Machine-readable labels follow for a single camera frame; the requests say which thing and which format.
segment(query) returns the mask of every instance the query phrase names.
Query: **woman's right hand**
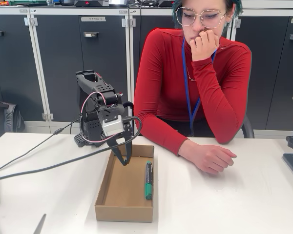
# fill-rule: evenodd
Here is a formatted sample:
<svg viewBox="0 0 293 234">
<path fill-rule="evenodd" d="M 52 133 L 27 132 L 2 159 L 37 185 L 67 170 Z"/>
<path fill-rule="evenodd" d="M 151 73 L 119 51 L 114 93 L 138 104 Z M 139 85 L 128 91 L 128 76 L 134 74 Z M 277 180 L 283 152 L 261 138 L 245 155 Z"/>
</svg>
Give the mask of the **woman's right hand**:
<svg viewBox="0 0 293 234">
<path fill-rule="evenodd" d="M 178 154 L 193 162 L 204 172 L 217 174 L 228 165 L 233 165 L 232 158 L 236 155 L 230 150 L 216 145 L 199 145 L 191 140 L 186 140 L 181 145 Z"/>
</svg>

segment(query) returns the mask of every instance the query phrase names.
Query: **red top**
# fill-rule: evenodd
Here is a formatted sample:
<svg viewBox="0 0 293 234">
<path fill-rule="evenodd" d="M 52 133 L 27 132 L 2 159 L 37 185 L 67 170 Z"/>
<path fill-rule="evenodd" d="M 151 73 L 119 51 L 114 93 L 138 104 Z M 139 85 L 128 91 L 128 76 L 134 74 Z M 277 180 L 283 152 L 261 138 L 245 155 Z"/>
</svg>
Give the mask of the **red top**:
<svg viewBox="0 0 293 234">
<path fill-rule="evenodd" d="M 145 41 L 137 77 L 134 112 L 141 119 L 146 138 L 178 154 L 187 139 L 156 116 L 189 121 L 182 67 L 183 34 L 177 29 L 155 29 Z M 219 143 L 226 143 L 241 128 L 246 112 L 251 70 L 250 49 L 236 41 L 220 38 L 214 63 L 211 58 L 192 62 L 185 41 L 189 75 L 189 97 L 195 119 L 206 118 Z"/>
</svg>

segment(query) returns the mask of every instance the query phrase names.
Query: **woman's hand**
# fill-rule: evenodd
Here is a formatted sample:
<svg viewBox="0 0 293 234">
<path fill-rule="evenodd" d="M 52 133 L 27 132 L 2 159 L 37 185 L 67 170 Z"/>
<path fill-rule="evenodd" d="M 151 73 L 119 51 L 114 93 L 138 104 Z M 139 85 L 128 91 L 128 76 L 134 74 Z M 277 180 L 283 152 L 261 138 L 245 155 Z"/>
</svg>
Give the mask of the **woman's hand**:
<svg viewBox="0 0 293 234">
<path fill-rule="evenodd" d="M 195 166 L 204 172 L 217 174 L 229 165 L 233 165 L 233 157 L 230 150 L 216 145 L 199 145 L 191 140 L 186 140 L 180 147 L 178 154 L 193 162 Z"/>
<path fill-rule="evenodd" d="M 202 31 L 194 41 L 190 41 L 192 61 L 209 58 L 219 47 L 219 37 L 212 30 Z"/>
</svg>

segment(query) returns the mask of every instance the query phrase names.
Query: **nose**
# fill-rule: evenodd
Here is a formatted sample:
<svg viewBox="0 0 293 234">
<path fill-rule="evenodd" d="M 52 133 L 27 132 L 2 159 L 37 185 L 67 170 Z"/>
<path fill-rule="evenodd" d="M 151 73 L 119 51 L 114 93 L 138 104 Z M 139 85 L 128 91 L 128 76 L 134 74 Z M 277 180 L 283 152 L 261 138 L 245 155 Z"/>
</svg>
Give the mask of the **nose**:
<svg viewBox="0 0 293 234">
<path fill-rule="evenodd" d="M 196 16 L 195 20 L 192 24 L 192 29 L 195 32 L 201 32 L 202 30 L 205 29 L 205 27 L 201 23 L 201 16 Z"/>
</svg>

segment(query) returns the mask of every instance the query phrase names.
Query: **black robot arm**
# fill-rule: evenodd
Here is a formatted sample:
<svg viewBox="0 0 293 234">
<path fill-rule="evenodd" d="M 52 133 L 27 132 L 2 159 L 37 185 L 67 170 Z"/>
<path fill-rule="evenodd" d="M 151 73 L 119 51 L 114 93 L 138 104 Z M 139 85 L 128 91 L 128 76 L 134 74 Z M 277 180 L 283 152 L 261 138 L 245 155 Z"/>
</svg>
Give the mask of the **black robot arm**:
<svg viewBox="0 0 293 234">
<path fill-rule="evenodd" d="M 76 72 L 78 88 L 78 103 L 81 108 L 86 98 L 87 108 L 82 110 L 80 121 L 81 133 L 75 137 L 79 147 L 84 145 L 101 146 L 105 142 L 109 146 L 117 145 L 116 139 L 130 139 L 133 136 L 131 118 L 122 115 L 125 108 L 122 105 L 121 95 L 106 84 L 102 77 L 92 70 Z M 133 108 L 131 102 L 124 103 Z M 123 165 L 127 165 L 131 158 L 132 142 L 126 145 L 126 159 L 118 148 L 113 149 L 114 154 Z"/>
</svg>

